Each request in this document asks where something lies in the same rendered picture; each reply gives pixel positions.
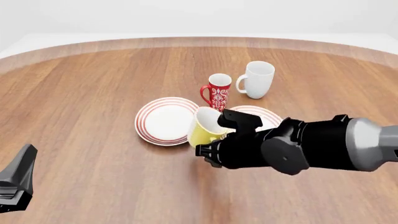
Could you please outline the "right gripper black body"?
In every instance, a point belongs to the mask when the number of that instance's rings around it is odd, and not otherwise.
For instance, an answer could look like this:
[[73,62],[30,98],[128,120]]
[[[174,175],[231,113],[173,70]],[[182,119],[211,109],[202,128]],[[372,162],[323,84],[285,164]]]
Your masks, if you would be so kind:
[[212,167],[231,168],[231,138],[215,139],[208,144],[196,145],[195,155],[202,156]]

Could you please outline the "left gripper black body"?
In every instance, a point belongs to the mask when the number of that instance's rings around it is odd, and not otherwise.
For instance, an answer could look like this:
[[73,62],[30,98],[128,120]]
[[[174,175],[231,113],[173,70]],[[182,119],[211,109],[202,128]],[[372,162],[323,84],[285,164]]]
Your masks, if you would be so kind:
[[32,182],[21,184],[0,180],[0,213],[26,210],[33,195]]

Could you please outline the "plain white mug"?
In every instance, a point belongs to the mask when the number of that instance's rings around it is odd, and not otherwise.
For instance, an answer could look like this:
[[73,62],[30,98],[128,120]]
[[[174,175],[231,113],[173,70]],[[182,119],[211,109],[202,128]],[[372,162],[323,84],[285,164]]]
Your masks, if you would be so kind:
[[245,74],[236,80],[236,89],[253,99],[262,98],[270,89],[275,68],[263,61],[252,61],[246,65]]

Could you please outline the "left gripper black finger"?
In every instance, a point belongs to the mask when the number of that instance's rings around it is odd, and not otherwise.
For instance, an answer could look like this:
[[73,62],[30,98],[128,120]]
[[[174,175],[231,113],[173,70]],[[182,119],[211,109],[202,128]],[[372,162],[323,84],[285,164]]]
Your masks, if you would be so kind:
[[16,188],[17,190],[33,190],[32,174],[37,149],[26,144],[16,157],[0,171],[0,188]]

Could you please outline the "yellow and white mug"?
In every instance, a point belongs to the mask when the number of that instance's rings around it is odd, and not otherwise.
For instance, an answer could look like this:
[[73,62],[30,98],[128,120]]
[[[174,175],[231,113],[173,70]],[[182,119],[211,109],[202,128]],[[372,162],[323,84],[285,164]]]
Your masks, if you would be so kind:
[[218,110],[209,107],[199,107],[196,110],[187,134],[191,147],[208,144],[222,138],[228,132],[228,128],[218,124],[220,115]]

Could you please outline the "white plate with red rings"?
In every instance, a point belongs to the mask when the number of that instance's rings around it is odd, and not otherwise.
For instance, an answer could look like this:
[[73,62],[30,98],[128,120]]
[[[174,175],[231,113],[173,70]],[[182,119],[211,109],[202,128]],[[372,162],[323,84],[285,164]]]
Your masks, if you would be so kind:
[[256,132],[276,128],[279,126],[279,124],[283,121],[283,119],[273,113],[272,111],[269,111],[265,108],[260,108],[258,106],[235,106],[233,108],[230,108],[231,110],[234,111],[239,111],[242,113],[248,113],[252,115],[257,115],[258,117],[261,118],[262,121],[262,126],[256,128]]
[[187,133],[193,115],[199,106],[181,97],[152,100],[136,114],[137,134],[148,143],[175,146],[187,142]]

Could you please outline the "red patterned mug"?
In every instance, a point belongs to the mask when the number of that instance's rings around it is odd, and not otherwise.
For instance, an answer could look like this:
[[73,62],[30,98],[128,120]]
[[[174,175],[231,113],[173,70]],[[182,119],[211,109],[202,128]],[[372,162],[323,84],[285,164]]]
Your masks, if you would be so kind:
[[[200,88],[200,95],[209,107],[223,111],[227,106],[231,83],[232,78],[227,74],[212,74],[208,78],[208,84]],[[209,99],[203,94],[205,89],[209,90]]]

